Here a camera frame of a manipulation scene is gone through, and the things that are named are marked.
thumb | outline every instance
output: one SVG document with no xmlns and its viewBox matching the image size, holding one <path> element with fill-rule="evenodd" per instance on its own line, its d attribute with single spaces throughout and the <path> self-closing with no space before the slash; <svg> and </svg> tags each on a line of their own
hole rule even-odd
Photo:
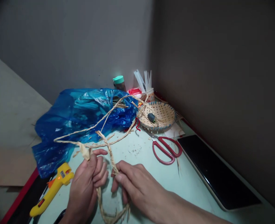
<svg viewBox="0 0 275 224">
<path fill-rule="evenodd" d="M 130 196 L 137 193 L 138 189 L 132 184 L 132 182 L 125 174 L 119 173 L 116 175 L 115 178 L 117 182 L 119 182 L 123 186 L 123 188 L 128 192 Z"/>
<path fill-rule="evenodd" d="M 93 176 L 93 173 L 96 169 L 96 165 L 97 165 L 97 157 L 96 155 L 92 154 L 90 156 L 90 160 L 88 161 L 88 165 L 85 169 L 85 176 L 87 180 L 90 180 Z"/>
</svg>

braided straw rope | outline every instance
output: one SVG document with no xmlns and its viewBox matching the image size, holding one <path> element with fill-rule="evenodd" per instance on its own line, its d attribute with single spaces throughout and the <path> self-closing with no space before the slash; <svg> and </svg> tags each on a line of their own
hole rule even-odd
<svg viewBox="0 0 275 224">
<path fill-rule="evenodd" d="M 118 140 L 114 141 L 114 142 L 111 142 L 111 143 L 108 143 L 108 140 L 105 138 L 105 136 L 101 133 L 106 121 L 107 121 L 107 118 L 108 116 L 111 114 L 111 112 L 118 106 L 119 103 L 122 102 L 122 100 L 124 98 L 127 98 L 127 97 L 133 97 L 134 99 L 140 101 L 143 103 L 143 106 L 141 109 L 138 108 L 138 106 L 134 103 L 134 102 L 131 102 L 135 107 L 138 108 L 138 114 L 136 115 L 137 118 L 141 117 L 141 116 L 144 116 L 147 118 L 147 114 L 145 115 L 144 114 L 144 110 L 145 108 L 149 108 L 149 110 L 152 111 L 152 109 L 149 107 L 149 104 L 146 103 L 147 99 L 148 99 L 148 96 L 146 97 L 146 100 L 145 101 L 142 101 L 138 98 L 136 98 L 135 96 L 133 95 L 128 95 L 128 96 L 124 96 L 122 97 L 117 103 L 116 105 L 113 106 L 113 108 L 107 112 L 106 115 L 104 115 L 94 126 L 88 128 L 88 129 L 84 129 L 84 130 L 81 130 L 81 131 L 76 131 L 76 132 L 73 132 L 73 133 L 70 133 L 68 135 L 64 135 L 64 136 L 61 136 L 61 137 L 58 137 L 56 139 L 54 139 L 54 142 L 61 142 L 61 143 L 71 143 L 71 144 L 74 144 L 74 145 L 78 145 L 79 146 L 79 149 L 80 149 L 80 152 L 82 154 L 82 156 L 87 160 L 89 161 L 90 160 L 90 156 L 93 154 L 93 150 L 92 148 L 99 148 L 99 147 L 105 147 L 107 146 L 108 148 L 108 153 L 110 155 L 110 160 L 111 160 L 111 164 L 112 164 L 112 168 L 115 172 L 115 174 L 118 174 L 119 171 L 116 167 L 116 164 L 115 164 L 115 161 L 114 161 L 114 158 L 113 158 L 113 154 L 112 154 L 112 149 L 110 147 L 110 145 L 122 140 L 123 138 L 125 138 L 131 131 L 132 127 L 134 126 L 134 123 L 135 123 L 135 119 L 133 120 L 131 126 L 129 127 L 129 129 L 127 130 L 127 132 L 121 137 L 119 138 Z M 86 144 L 83 144 L 81 142 L 73 142 L 73 141 L 63 141 L 63 140 L 59 140 L 59 139 L 62 139 L 62 138 L 65 138 L 67 136 L 70 136 L 70 135 L 73 135 L 73 134 L 76 134 L 76 133 L 79 133 L 79 132 L 84 132 L 84 131 L 89 131 L 90 129 L 92 128 L 95 128 L 102 120 L 104 120 L 104 118 L 106 118 L 103 126 L 102 126 L 102 129 L 101 131 L 96 131 L 96 133 L 103 139 L 104 141 L 104 144 L 101 144 L 101 145 L 88 145 L 87 143 Z M 115 224 L 124 214 L 126 211 L 128 211 L 128 218 L 127 218 L 127 221 L 129 220 L 129 216 L 130 216 L 130 206 L 129 206 L 129 203 L 123 208 L 123 210 L 121 212 L 117 212 L 115 215 L 110 215 L 110 214 L 107 214 L 104 209 L 103 209 L 103 204 L 101 202 L 101 187 L 98 187 L 97 188 L 97 195 L 98 195 L 98 204 L 99 204 L 99 208 L 100 208 L 100 213 L 101 213 L 101 216 L 103 218 L 103 221 L 106 223 L 106 224 Z"/>
</svg>

scissors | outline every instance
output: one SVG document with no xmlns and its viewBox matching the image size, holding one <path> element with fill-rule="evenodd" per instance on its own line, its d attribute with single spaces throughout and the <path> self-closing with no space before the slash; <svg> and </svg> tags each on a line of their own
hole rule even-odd
<svg viewBox="0 0 275 224">
<path fill-rule="evenodd" d="M 155 138 L 155 139 L 157 139 L 158 141 L 160 141 L 160 142 L 170 151 L 170 153 L 169 153 L 168 151 L 166 151 L 166 150 L 158 143 L 158 141 L 154 141 L 154 140 L 153 140 L 153 144 L 152 144 L 153 152 L 154 152 L 154 155 L 155 155 L 156 159 L 157 159 L 160 163 L 162 163 L 162 164 L 164 164 L 164 165 L 171 165 L 171 164 L 175 161 L 175 158 L 178 158 L 178 157 L 182 154 L 183 149 L 182 149 L 181 145 L 180 145 L 176 140 L 174 140 L 174 139 L 172 139 L 172 138 L 168 138 L 168 137 L 162 137 L 162 136 L 158 137 L 158 136 L 152 134 L 151 132 L 149 132 L 149 131 L 148 131 L 147 129 L 145 129 L 144 127 L 143 127 L 143 129 L 144 129 L 144 131 L 145 131 L 146 133 L 148 133 L 149 136 L 151 136 L 152 138 Z M 178 154 L 175 153 L 175 152 L 173 151 L 173 149 L 172 149 L 163 139 L 167 139 L 167 140 L 173 142 L 173 143 L 179 148 Z M 171 159 L 171 161 L 165 162 L 165 161 L 161 160 L 161 159 L 157 156 L 157 154 L 156 154 L 156 152 L 155 152 L 155 146 L 157 146 L 165 155 L 167 155 L 167 156 Z"/>
</svg>

blue plastic bag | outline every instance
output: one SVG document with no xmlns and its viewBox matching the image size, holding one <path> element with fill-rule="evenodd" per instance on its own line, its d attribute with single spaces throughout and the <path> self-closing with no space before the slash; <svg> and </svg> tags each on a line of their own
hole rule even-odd
<svg viewBox="0 0 275 224">
<path fill-rule="evenodd" d="M 51 175 L 56 169 L 70 160 L 75 145 L 57 143 L 57 137 L 94 126 L 113 107 L 113 101 L 128 93 L 114 89 L 66 89 L 62 91 L 54 105 L 36 123 L 35 131 L 42 142 L 32 147 L 41 178 Z M 116 108 L 109 115 L 102 134 L 107 136 L 114 130 L 123 131 L 130 127 L 136 116 L 138 104 L 132 97 L 123 99 L 128 108 Z M 64 139 L 65 141 L 98 142 L 95 133 L 101 130 L 105 119 L 88 132 L 80 132 Z"/>
</svg>

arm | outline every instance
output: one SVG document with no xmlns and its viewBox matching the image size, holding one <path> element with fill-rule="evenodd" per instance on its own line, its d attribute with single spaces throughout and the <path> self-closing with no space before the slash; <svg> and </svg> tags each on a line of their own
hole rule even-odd
<svg viewBox="0 0 275 224">
<path fill-rule="evenodd" d="M 157 224 L 214 224 L 229 222 L 189 203 L 177 194 L 165 190 L 143 165 L 130 165 L 125 161 L 116 164 L 121 171 L 112 184 L 112 192 L 123 186 L 123 202 L 132 202 L 153 222 Z"/>
</svg>

